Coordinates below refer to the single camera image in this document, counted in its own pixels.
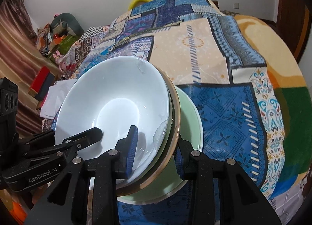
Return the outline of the white bowl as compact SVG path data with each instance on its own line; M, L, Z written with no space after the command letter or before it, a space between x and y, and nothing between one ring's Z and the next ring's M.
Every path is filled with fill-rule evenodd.
M118 188L133 183L156 157L170 122L169 93L160 72L133 56L105 60L83 74L67 94L58 114L55 143L91 128L102 139L78 152L85 160L99 157L138 129L132 171Z

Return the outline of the mint green plate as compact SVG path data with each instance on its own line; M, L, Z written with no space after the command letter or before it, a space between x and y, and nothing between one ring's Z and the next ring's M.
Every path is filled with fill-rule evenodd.
M175 89L181 109L180 136L183 140L190 142L194 150L202 151L204 134L199 112L180 87ZM187 183L186 180L181 179L181 173L185 173L183 155L180 148L177 148L169 164L154 182L136 193L118 197L117 200L133 205L157 204L177 193Z

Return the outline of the orange garment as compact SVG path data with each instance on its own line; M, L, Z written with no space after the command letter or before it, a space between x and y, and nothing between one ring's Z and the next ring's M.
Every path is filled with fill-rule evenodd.
M1 224L24 224L26 217L27 214L17 202L5 204L1 201Z

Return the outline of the white folded cloth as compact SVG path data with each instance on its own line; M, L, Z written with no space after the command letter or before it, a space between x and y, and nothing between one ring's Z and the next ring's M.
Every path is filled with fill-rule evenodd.
M40 109L40 117L53 119L76 81L77 79L60 80L50 86Z

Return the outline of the dark blue box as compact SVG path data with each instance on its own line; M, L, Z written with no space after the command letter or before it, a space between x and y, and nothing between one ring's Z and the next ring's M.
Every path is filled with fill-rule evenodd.
M35 99L37 101L43 101L43 99L46 97L49 87L52 86L55 82L55 76L52 73L49 73L46 77L46 79L43 81L43 84L38 92L38 94L35 96Z

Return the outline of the pink bunny toy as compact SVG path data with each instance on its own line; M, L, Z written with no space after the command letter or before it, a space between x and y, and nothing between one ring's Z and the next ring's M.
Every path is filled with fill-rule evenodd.
M54 52L53 57L54 57L55 63L58 65L58 68L59 68L61 71L65 71L66 68L65 68L65 66L64 66L64 64L63 64L64 55L61 54L61 53L57 50L56 52Z

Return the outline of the brown striped curtain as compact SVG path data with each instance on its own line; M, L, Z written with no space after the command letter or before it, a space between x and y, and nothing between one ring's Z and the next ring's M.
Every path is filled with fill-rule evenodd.
M19 136L25 137L42 131L38 101L28 93L33 79L43 66L55 76L61 71L36 49L36 33L22 0L3 0L0 22L1 77L19 87L16 124Z

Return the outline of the green cardboard box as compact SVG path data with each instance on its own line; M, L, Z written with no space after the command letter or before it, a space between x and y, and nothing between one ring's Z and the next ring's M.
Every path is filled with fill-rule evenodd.
M54 39L49 44L49 53L52 55L54 52L59 51L61 54L65 55L71 46L79 39L78 36L72 36L70 34L62 36L61 38Z

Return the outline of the grey green plush toy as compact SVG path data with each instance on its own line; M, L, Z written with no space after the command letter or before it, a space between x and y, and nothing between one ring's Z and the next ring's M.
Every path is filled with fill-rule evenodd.
M62 13L54 17L50 24L53 34L67 34L71 36L82 36L85 32L76 18L70 13Z

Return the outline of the beige green fleece blanket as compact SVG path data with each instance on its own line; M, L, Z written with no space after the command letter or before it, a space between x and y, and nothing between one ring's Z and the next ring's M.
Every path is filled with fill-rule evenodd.
M247 42L267 62L269 79L281 105L285 126L285 163L270 202L282 224L293 224L311 193L311 97L293 54L264 21L234 18Z

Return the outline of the patchwork patterned tablecloth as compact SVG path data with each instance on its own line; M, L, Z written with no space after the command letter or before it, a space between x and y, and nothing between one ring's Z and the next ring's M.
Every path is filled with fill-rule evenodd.
M264 58L236 21L209 0L154 0L119 16L103 34L90 28L71 79L101 61L133 56L161 68L192 101L203 123L203 151L235 159L266 196L284 164L284 127Z

